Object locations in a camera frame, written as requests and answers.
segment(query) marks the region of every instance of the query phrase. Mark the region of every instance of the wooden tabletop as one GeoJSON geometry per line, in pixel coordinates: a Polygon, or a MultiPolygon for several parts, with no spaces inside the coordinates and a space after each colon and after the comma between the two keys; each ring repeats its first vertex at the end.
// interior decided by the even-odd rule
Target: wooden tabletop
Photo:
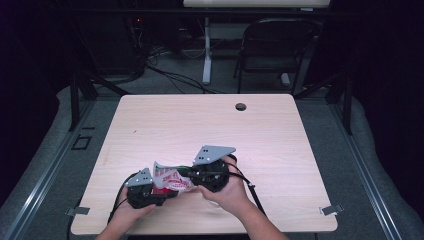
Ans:
{"type": "Polygon", "coordinates": [[[185,7],[327,8],[330,0],[184,0],[185,7]]]}
{"type": "MultiPolygon", "coordinates": [[[[118,105],[80,204],[90,211],[75,217],[72,232],[100,233],[130,174],[153,169],[155,161],[191,166],[202,145],[237,149],[237,165],[256,185],[265,212],[281,231],[337,228],[333,215],[320,213],[331,204],[291,95],[128,95],[118,105]],[[238,103],[246,109],[237,110],[238,103]]],[[[130,230],[140,235],[223,233],[245,229],[197,190],[166,200],[130,230]]]]}

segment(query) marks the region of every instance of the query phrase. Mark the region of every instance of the chair backrest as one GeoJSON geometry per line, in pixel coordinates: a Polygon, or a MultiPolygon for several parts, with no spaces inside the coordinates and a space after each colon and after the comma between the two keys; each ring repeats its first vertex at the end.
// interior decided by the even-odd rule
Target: chair backrest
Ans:
{"type": "Polygon", "coordinates": [[[258,45],[284,46],[297,51],[319,34],[319,24],[307,19],[267,18],[249,25],[244,31],[242,47],[258,45]]]}

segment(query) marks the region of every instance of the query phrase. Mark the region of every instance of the black chair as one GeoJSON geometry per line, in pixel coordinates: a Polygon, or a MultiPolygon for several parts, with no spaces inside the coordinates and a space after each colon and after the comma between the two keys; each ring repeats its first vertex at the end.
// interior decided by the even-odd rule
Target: black chair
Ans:
{"type": "Polygon", "coordinates": [[[320,25],[306,19],[262,19],[244,31],[239,59],[234,71],[238,73],[238,93],[243,72],[295,73],[291,85],[293,95],[307,44],[319,34],[320,25]]]}

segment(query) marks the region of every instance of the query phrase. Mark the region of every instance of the hand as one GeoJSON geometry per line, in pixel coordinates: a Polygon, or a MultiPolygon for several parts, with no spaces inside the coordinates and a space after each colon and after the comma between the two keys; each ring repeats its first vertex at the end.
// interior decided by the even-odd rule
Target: hand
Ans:
{"type": "MultiPolygon", "coordinates": [[[[223,157],[222,160],[236,166],[236,161],[228,156],[223,157]]],[[[231,165],[228,165],[228,169],[230,172],[238,173],[237,169],[231,165]]],[[[204,198],[218,203],[224,210],[235,216],[249,207],[256,207],[247,197],[243,180],[235,176],[230,176],[227,185],[219,192],[213,193],[203,186],[199,186],[199,189],[204,198]]]]}
{"type": "Polygon", "coordinates": [[[156,205],[152,204],[144,208],[134,209],[126,200],[128,188],[122,189],[118,203],[122,204],[116,209],[112,220],[106,228],[97,236],[100,239],[118,239],[130,229],[134,223],[141,217],[149,214],[156,205]]]}

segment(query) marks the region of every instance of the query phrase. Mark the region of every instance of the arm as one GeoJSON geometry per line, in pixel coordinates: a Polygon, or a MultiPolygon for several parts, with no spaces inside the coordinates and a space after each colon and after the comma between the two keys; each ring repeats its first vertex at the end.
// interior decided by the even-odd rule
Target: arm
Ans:
{"type": "Polygon", "coordinates": [[[96,237],[96,240],[117,240],[124,235],[128,229],[141,217],[147,215],[156,207],[154,204],[144,208],[134,209],[127,202],[128,188],[122,189],[119,196],[119,202],[123,202],[118,209],[116,209],[112,220],[106,228],[96,237]]]}
{"type": "MultiPolygon", "coordinates": [[[[236,165],[230,157],[224,157],[225,162],[236,165]]],[[[237,170],[229,165],[231,172],[237,170]]],[[[204,198],[218,203],[224,210],[237,217],[246,228],[252,240],[257,239],[288,239],[277,227],[253,204],[247,197],[243,181],[231,176],[228,184],[219,192],[212,193],[199,186],[204,198]]]]}

